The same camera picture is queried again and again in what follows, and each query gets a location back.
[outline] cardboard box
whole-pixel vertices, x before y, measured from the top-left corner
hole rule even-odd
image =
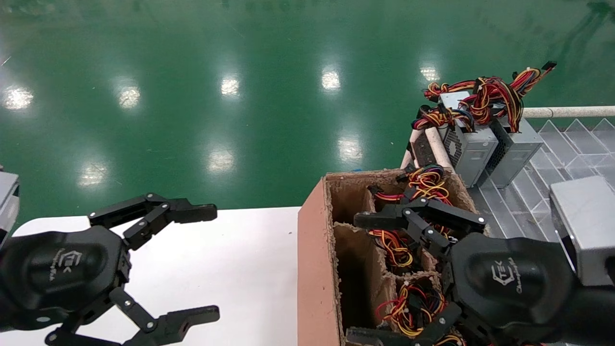
[[[421,256],[424,272],[395,276],[387,271],[384,251],[352,225],[356,213],[376,210],[366,187],[403,191],[406,184],[395,181],[402,172],[327,174],[303,204],[298,216],[298,346],[342,346],[347,327],[375,328],[382,323],[376,307],[397,296],[400,280],[428,277],[440,289],[431,255]],[[455,206],[477,212],[457,175],[447,172],[445,186]]]

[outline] wire bundle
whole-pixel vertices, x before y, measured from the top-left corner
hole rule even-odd
[[[408,250],[408,239],[399,237],[395,231],[371,230],[367,233],[376,245],[387,252],[387,263],[393,267],[409,267],[414,257]]]
[[[412,122],[412,128],[414,130],[425,130],[430,127],[453,125],[455,119],[461,120],[468,131],[474,131],[474,119],[470,113],[444,107],[442,110],[431,108],[429,111],[424,111],[421,109],[419,118]]]
[[[479,78],[478,80],[481,84],[478,86],[477,93],[460,101],[460,104],[470,110],[477,123],[488,124],[494,103],[503,102],[504,108],[495,116],[508,115],[510,131],[518,132],[523,112],[523,101],[518,92],[498,77]]]
[[[462,81],[453,85],[433,82],[427,86],[423,94],[428,100],[436,102],[440,94],[473,90],[474,95],[465,98],[460,104],[470,110],[471,115],[479,124],[486,124],[491,119],[491,108],[495,103],[503,103],[504,108],[495,116],[508,115],[511,132],[518,132],[519,121],[523,110],[521,98],[525,96],[544,76],[556,66],[555,62],[547,62],[542,69],[528,67],[521,73],[513,74],[513,81],[505,83],[501,78],[477,78],[475,81]]]
[[[414,306],[413,308],[414,311],[420,311],[419,315],[413,316],[410,313],[411,306],[408,303],[408,298],[410,296],[418,298],[415,301],[418,301],[420,305]],[[423,327],[419,326],[420,323],[418,320],[422,319],[425,325],[429,324],[436,315],[444,310],[445,299],[442,293],[439,293],[433,288],[423,290],[420,286],[410,284],[406,281],[400,288],[397,299],[384,302],[378,306],[376,309],[378,318],[380,318],[379,311],[389,304],[393,304],[393,308],[383,320],[395,324],[406,336],[416,337],[423,331]],[[454,334],[449,334],[438,341],[435,346],[448,346],[449,344],[457,346],[466,345],[463,339]]]
[[[416,192],[410,198],[414,200],[419,197],[427,198],[427,199],[439,199],[441,202],[452,206],[451,201],[449,201],[448,190],[444,187],[444,180],[442,177],[444,176],[444,168],[442,166],[436,164],[430,164],[425,167],[420,167],[415,171],[409,173],[408,175],[408,187],[416,188]],[[385,195],[384,193],[377,192],[375,196],[384,201],[399,201],[403,194],[401,195]]]
[[[448,85],[447,83],[442,83],[442,85],[439,85],[438,83],[433,82],[427,86],[427,89],[423,91],[423,94],[426,99],[437,102],[440,94],[474,89],[474,82],[475,81],[462,81],[453,85]]]

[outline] power supply fan grille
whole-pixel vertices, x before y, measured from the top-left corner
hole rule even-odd
[[[448,157],[451,159],[453,167],[457,166],[459,159],[461,158],[461,141],[457,137],[454,129],[449,129],[444,138],[444,147],[448,152]]]
[[[502,134],[499,131],[496,131],[495,129],[493,131],[493,134],[498,139],[498,145],[493,151],[491,158],[487,162],[487,165],[485,167],[487,172],[493,172],[493,170],[496,168],[499,162],[502,161],[502,159],[504,158],[504,155],[506,154],[506,144],[505,144],[506,141],[504,138],[502,138]]]

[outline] gray metal box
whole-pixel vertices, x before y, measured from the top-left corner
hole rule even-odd
[[[467,91],[449,92],[441,94],[440,101],[447,108],[457,109],[459,101],[468,96]],[[438,130],[455,173],[466,187],[473,187],[498,145],[498,139],[488,126],[477,124],[475,132],[464,132],[465,128],[459,121],[445,131]]]
[[[9,232],[19,213],[19,176],[0,172],[0,228]],[[0,236],[0,247],[3,239]]]
[[[498,145],[487,163],[486,170],[496,187],[508,186],[532,156],[542,146],[542,138],[525,119],[519,122],[519,132],[510,133],[508,117],[496,118],[489,127]]]
[[[585,286],[610,286],[605,268],[615,256],[615,194],[603,177],[551,184],[553,225]]]

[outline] white table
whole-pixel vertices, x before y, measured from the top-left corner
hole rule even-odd
[[[299,207],[218,211],[211,222],[171,224],[131,253],[126,291],[154,317],[217,305],[220,320],[193,326],[180,346],[297,344]],[[132,223],[113,229],[121,234]],[[85,216],[27,222],[14,236],[81,231]],[[57,326],[0,333],[0,345],[44,345]],[[116,307],[79,334],[125,342],[138,328]]]

